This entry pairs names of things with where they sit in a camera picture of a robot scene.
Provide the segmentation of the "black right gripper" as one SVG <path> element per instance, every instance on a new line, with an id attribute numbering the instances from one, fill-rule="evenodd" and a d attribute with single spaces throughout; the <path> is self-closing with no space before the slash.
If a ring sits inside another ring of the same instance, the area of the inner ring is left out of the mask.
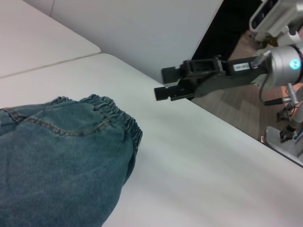
<path id="1" fill-rule="evenodd" d="M 154 89 L 157 101 L 171 101 L 204 97 L 214 91 L 241 87 L 254 83 L 254 80 L 267 74 L 269 70 L 263 62 L 257 68 L 250 63 L 256 57 L 221 61 L 218 56 L 210 59 L 186 60 L 179 66 L 161 69 L 164 84 L 177 82 L 177 85 Z"/>

